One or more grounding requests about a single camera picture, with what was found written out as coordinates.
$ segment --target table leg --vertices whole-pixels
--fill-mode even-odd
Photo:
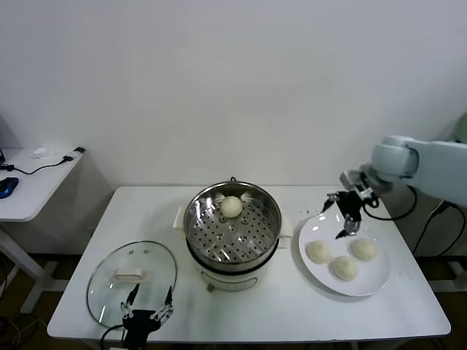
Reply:
[[[363,350],[396,350],[410,340],[411,339],[398,339],[396,341],[376,341],[368,346],[363,347]]]
[[[37,282],[46,282],[52,278],[2,230],[0,230],[0,252],[5,254],[21,270],[25,271]]]
[[[16,264],[13,268],[15,271],[14,275],[18,272],[18,268],[21,268],[36,281],[36,284],[29,292],[28,297],[21,307],[22,314],[30,314],[33,311],[42,292],[65,291],[66,285],[69,281],[52,278],[52,272],[57,266],[56,262],[48,262],[45,268],[42,268],[2,230],[0,230],[0,252],[5,254]]]
[[[18,265],[13,266],[12,270],[8,273],[7,280],[0,284],[0,292],[3,291],[3,288],[8,288],[9,284],[12,283],[12,280],[16,277],[16,274],[20,270]]]
[[[467,292],[467,271],[457,261],[447,263],[457,276],[455,279],[428,281],[435,293]]]

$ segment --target glass lid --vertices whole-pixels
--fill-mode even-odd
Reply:
[[[86,302],[92,317],[111,327],[122,323],[120,304],[139,284],[133,309],[158,310],[167,292],[175,288],[174,255],[152,241],[130,243],[111,253],[95,269],[88,284]]]

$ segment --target floor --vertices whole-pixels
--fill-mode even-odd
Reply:
[[[44,265],[47,261],[46,257],[35,257],[36,261]],[[74,269],[77,266],[79,257],[60,256],[53,257],[58,260],[59,264],[54,273],[57,279],[69,279]],[[0,261],[3,262],[7,271],[12,268],[12,263],[4,256],[0,255]],[[427,279],[451,279],[452,272],[444,262],[439,261],[419,261],[420,267]],[[0,316],[5,316],[8,319],[13,319],[19,316],[19,310],[30,288],[33,287],[33,281],[29,276],[22,271],[12,281],[4,297],[0,300]],[[46,323],[52,317],[53,311],[60,300],[61,294],[55,292],[44,293],[39,300],[34,314]],[[451,321],[452,332],[447,337],[439,339],[417,339],[404,344],[401,350],[458,350],[467,349],[467,294],[465,293],[447,293],[438,294],[437,298],[443,307],[446,315]],[[23,328],[31,323],[31,319],[18,320],[18,327]],[[63,341],[49,337],[46,328],[43,324],[37,323],[37,329],[34,334],[17,349],[49,349],[49,350],[88,350],[85,344],[75,341]],[[2,343],[10,342],[15,334],[13,329],[9,328],[3,334],[0,333],[0,349],[3,349]],[[359,343],[361,349],[365,349],[367,343]],[[351,346],[348,343],[318,343],[318,344],[262,344],[262,345],[228,345],[228,344],[197,344],[177,345],[177,344],[152,344],[147,349],[157,350],[350,350]]]

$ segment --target stainless steel steamer basket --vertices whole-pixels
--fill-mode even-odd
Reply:
[[[233,219],[220,212],[229,195],[243,205]],[[184,217],[191,254],[205,267],[226,274],[246,273],[266,263],[277,248],[281,224],[279,206],[265,190],[234,178],[202,190]]]

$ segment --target white wall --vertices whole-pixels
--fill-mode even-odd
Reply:
[[[467,3],[2,1],[0,115],[110,188],[337,184],[467,109]]]

